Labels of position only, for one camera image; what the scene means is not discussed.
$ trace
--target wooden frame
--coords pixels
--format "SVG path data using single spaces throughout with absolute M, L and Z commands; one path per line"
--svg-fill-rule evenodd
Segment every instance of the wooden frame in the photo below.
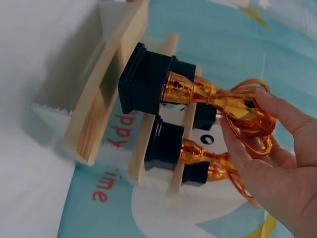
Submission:
M 196 67 L 195 74 L 197 76 L 201 76 L 202 71 L 203 71 L 202 67 L 198 66 L 198 67 Z M 192 136 L 196 105 L 197 105 L 196 103 L 190 103 L 186 107 L 186 112 L 185 112 L 185 116 L 183 119 L 183 126 L 184 126 L 183 138 L 185 138 L 185 139 L 190 140 L 191 136 Z M 166 195 L 171 196 L 171 195 L 178 194 L 179 189 L 182 185 L 184 167 L 185 167 L 184 164 L 177 163 L 175 170 L 174 170 L 174 173 L 173 173 L 173 177 L 168 185 Z
M 137 0 L 106 43 L 75 107 L 64 135 L 65 148 L 80 162 L 93 165 L 117 100 L 117 84 L 147 27 L 148 0 Z
M 176 53 L 178 35 L 170 34 L 163 54 L 172 56 Z M 132 152 L 132 158 L 128 168 L 128 179 L 134 185 L 142 185 L 145 179 L 144 157 L 149 143 L 155 115 L 143 114 L 138 136 Z

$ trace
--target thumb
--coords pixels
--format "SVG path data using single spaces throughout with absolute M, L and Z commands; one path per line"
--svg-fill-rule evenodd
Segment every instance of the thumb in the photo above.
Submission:
M 297 107 L 261 89 L 256 90 L 256 101 L 264 111 L 277 118 L 292 135 L 308 122 L 316 122 L 315 118 Z

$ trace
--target gold trophy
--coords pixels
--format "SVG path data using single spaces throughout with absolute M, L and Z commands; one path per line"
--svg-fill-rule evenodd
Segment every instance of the gold trophy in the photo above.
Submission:
M 216 107 L 227 119 L 236 136 L 252 152 L 267 155 L 272 148 L 270 135 L 277 119 L 262 110 L 255 100 L 255 90 L 269 87 L 258 79 L 247 79 L 231 90 L 215 87 L 202 77 L 188 78 L 169 72 L 161 93 L 161 101 L 174 104 L 206 103 Z M 249 144 L 238 129 L 260 140 L 261 150 Z
M 211 153 L 196 144 L 194 141 L 183 139 L 178 162 L 186 165 L 192 165 L 200 162 L 210 162 L 211 165 L 208 169 L 207 178 L 208 182 L 229 179 L 243 197 L 245 197 L 253 206 L 261 208 L 261 206 L 255 202 L 255 199 L 247 192 L 240 175 L 229 158 L 228 153 Z

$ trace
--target finger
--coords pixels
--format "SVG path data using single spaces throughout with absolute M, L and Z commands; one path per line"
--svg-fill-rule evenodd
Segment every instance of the finger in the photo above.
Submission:
M 247 191 L 262 205 L 270 198 L 270 186 L 275 180 L 275 171 L 263 160 L 252 160 L 242 143 L 232 132 L 228 122 L 222 118 L 221 128 L 230 159 L 246 185 Z
M 251 145 L 253 148 L 255 148 L 255 149 L 259 150 L 259 151 L 263 150 L 263 148 L 261 147 L 261 145 L 260 145 L 260 143 L 259 143 L 259 141 L 258 141 L 258 139 L 257 139 L 256 137 L 248 136 L 248 135 L 245 135 L 244 133 L 243 133 L 243 135 L 244 135 L 244 138 L 245 138 L 246 142 L 247 142 L 249 145 Z M 252 151 L 251 151 L 250 149 L 248 149 L 247 147 L 245 147 L 245 148 L 246 148 L 248 154 L 251 156 L 252 159 L 254 159 L 254 160 L 263 160 L 263 161 L 269 163 L 269 164 L 272 165 L 272 166 L 277 166 L 277 163 L 275 163 L 275 162 L 270 158 L 270 156 L 258 155 L 258 154 L 256 154 L 256 153 L 252 152 Z
M 271 135 L 272 149 L 269 154 L 269 157 L 274 161 L 278 166 L 285 169 L 294 169 L 297 166 L 296 157 L 282 148 L 275 136 Z
M 264 111 L 277 118 L 292 135 L 307 123 L 317 123 L 315 118 L 303 113 L 285 100 L 277 98 L 264 90 L 256 90 L 256 101 Z
M 225 117 L 220 119 L 222 134 L 227 150 L 238 173 L 240 173 L 245 165 L 252 160 L 250 155 L 245 150 L 241 141 L 233 133 Z

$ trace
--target trophy handle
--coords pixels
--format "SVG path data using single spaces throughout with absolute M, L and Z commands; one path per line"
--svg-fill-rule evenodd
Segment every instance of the trophy handle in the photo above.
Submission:
M 254 197 L 249 195 L 248 192 L 246 191 L 246 187 L 245 187 L 244 183 L 242 182 L 240 176 L 237 174 L 234 174 L 232 172 L 229 172 L 229 171 L 227 171 L 227 173 L 229 175 L 230 181 L 233 183 L 235 188 L 240 192 L 240 194 L 244 198 L 246 198 L 254 207 L 261 209 L 262 206 L 257 204 Z
M 238 139 L 249 149 L 251 150 L 253 153 L 256 153 L 258 155 L 268 155 L 272 149 L 272 141 L 270 136 L 263 136 L 262 138 L 260 138 L 260 146 L 261 148 L 263 148 L 263 150 L 259 150 L 257 148 L 255 148 L 254 146 L 252 146 L 251 144 L 249 144 L 247 142 L 247 140 L 241 135 L 241 133 L 238 131 L 238 129 L 234 126 L 234 124 L 232 123 L 232 121 L 230 120 L 230 118 L 226 115 L 225 116 L 229 126 L 231 127 L 231 129 L 233 130 L 233 132 L 235 133 L 235 135 L 238 137 Z

